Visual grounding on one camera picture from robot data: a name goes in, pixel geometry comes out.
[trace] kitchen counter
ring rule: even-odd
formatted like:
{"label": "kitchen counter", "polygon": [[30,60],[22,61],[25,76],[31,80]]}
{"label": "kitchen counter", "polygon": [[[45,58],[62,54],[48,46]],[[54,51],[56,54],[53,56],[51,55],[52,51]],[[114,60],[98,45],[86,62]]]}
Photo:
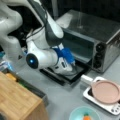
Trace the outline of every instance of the kitchen counter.
{"label": "kitchen counter", "polygon": [[[83,92],[87,85],[82,82],[77,83],[73,87],[69,85],[60,86],[43,74],[29,68],[27,65],[17,74],[47,94],[49,99],[47,111],[50,120],[69,120],[70,113],[80,106],[91,107],[100,115],[101,120],[120,119],[120,115],[114,116],[85,99]],[[120,84],[120,56],[104,74],[90,71],[87,75],[93,78],[102,76]]]}

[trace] cable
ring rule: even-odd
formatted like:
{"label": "cable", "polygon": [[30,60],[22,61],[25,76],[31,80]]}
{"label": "cable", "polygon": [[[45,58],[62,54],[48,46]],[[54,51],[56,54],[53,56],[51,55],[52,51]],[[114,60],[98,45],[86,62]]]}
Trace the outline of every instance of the cable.
{"label": "cable", "polygon": [[46,8],[45,8],[43,5],[42,5],[42,7],[43,7],[44,10],[45,10],[46,22],[45,22],[44,26],[42,26],[42,28],[41,28],[39,31],[37,31],[37,32],[35,32],[35,33],[32,32],[32,34],[31,34],[30,36],[26,37],[26,39],[30,38],[30,37],[33,36],[33,35],[36,35],[36,34],[39,33],[43,28],[46,27],[46,25],[47,25],[47,23],[48,23],[48,14],[47,14]]}

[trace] bowl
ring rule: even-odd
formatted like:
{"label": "bowl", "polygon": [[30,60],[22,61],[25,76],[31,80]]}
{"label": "bowl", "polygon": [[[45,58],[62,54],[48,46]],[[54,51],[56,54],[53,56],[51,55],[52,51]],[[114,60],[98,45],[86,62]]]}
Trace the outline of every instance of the bowl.
{"label": "bowl", "polygon": [[72,111],[69,120],[83,120],[84,115],[88,114],[91,120],[101,120],[98,113],[89,107],[78,107]]}

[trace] toaster oven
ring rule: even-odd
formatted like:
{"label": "toaster oven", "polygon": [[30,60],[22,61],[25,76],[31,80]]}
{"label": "toaster oven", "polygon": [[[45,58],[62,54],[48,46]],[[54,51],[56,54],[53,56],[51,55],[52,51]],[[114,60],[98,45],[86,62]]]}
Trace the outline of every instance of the toaster oven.
{"label": "toaster oven", "polygon": [[70,10],[56,21],[76,60],[104,72],[120,54],[120,23]]}

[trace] wooden block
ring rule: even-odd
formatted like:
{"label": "wooden block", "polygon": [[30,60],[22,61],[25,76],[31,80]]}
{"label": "wooden block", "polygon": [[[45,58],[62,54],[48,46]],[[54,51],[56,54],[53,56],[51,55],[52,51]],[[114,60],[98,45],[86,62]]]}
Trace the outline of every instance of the wooden block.
{"label": "wooden block", "polygon": [[0,72],[0,112],[7,120],[48,120],[43,100]]}
{"label": "wooden block", "polygon": [[17,78],[15,78],[11,73],[6,73],[6,76],[15,82],[17,81]]}

